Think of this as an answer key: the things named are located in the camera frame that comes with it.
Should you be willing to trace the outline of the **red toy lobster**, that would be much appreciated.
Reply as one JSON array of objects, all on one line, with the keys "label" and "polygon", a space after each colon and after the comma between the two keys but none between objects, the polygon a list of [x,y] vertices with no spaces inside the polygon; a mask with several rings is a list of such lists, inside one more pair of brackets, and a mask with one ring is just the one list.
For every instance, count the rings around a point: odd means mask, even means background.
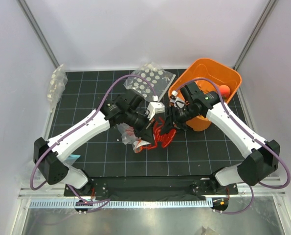
[{"label": "red toy lobster", "polygon": [[153,133],[156,139],[155,142],[157,142],[157,144],[161,143],[161,147],[165,148],[171,143],[177,131],[173,129],[167,134],[163,134],[161,131],[164,125],[164,120],[161,117],[159,117],[158,120],[159,122],[155,120],[156,122],[153,127]]}]

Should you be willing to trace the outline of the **orange zip top bag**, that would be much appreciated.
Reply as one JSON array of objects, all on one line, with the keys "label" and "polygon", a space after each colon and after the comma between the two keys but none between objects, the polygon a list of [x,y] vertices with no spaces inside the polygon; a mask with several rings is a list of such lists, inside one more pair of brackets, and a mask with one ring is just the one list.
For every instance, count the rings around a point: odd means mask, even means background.
[{"label": "orange zip top bag", "polygon": [[131,144],[134,153],[140,153],[145,149],[157,148],[157,142],[155,142],[156,139],[154,134],[151,134],[151,137],[154,138],[154,143],[151,144],[150,142],[137,137],[134,133],[134,129],[125,123],[117,124],[116,127],[121,134],[122,142],[125,145]]}]

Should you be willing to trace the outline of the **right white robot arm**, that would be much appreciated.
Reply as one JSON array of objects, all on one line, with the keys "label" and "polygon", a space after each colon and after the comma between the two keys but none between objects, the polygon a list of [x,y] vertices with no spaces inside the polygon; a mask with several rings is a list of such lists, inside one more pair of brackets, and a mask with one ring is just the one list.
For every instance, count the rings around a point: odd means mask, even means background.
[{"label": "right white robot arm", "polygon": [[163,133],[183,129],[187,121],[203,116],[215,124],[234,143],[244,160],[213,173],[209,188],[222,193],[227,185],[246,183],[254,186],[274,173],[279,166],[280,145],[267,141],[242,122],[218,94],[219,89],[204,93],[195,82],[186,83],[170,94],[171,106]]}]

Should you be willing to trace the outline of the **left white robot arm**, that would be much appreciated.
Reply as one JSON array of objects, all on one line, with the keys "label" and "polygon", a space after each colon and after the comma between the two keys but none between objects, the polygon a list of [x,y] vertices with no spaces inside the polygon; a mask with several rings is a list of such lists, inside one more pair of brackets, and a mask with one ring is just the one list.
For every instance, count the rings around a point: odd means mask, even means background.
[{"label": "left white robot arm", "polygon": [[49,185],[62,182],[69,185],[81,196],[87,196],[92,191],[92,183],[83,170],[65,163],[68,156],[93,137],[109,130],[111,127],[125,123],[133,128],[134,135],[148,144],[155,142],[153,134],[154,116],[162,112],[164,106],[158,101],[149,102],[147,112],[141,114],[137,107],[144,101],[140,94],[119,95],[115,100],[102,99],[97,109],[65,132],[49,139],[39,138],[35,141],[35,166],[30,176],[30,188],[38,190],[33,185],[37,170]]}]

